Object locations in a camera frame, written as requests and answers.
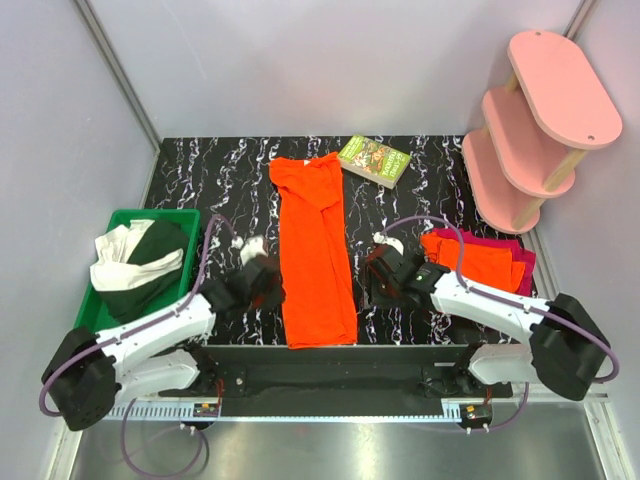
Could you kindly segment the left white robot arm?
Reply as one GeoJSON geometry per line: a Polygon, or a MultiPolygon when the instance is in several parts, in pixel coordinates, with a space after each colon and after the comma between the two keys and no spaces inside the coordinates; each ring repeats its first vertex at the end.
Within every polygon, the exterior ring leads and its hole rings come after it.
{"type": "Polygon", "coordinates": [[[184,342],[212,332],[219,314],[269,309],[285,297],[279,262],[265,255],[221,279],[200,280],[184,297],[124,326],[69,331],[45,368],[39,407],[71,431],[118,404],[165,391],[208,394],[216,372],[184,342]]]}

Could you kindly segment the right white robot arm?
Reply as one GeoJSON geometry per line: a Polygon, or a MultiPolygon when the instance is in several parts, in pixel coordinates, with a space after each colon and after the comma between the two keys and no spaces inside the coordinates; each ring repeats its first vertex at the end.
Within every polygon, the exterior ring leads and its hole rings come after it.
{"type": "Polygon", "coordinates": [[[408,257],[379,244],[365,260],[367,301],[380,308],[412,308],[463,317],[507,334],[512,343],[470,347],[454,384],[476,396],[502,382],[538,383],[556,395],[583,400],[596,381],[610,344],[584,306],[559,294],[552,300],[501,292],[455,270],[408,257]]]}

